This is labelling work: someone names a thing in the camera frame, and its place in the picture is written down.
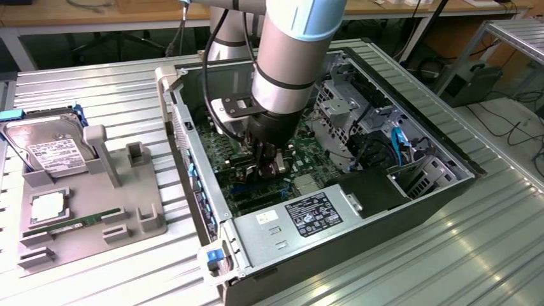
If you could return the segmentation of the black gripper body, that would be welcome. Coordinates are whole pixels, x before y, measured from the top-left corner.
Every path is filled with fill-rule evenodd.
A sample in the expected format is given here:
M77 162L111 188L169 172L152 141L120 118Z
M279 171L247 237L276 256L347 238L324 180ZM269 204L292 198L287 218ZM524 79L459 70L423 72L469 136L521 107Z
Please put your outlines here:
M273 112L256 113L248 119L248 145L256 150L259 144L272 145L276 149L284 149L292 139L301 111L289 114Z

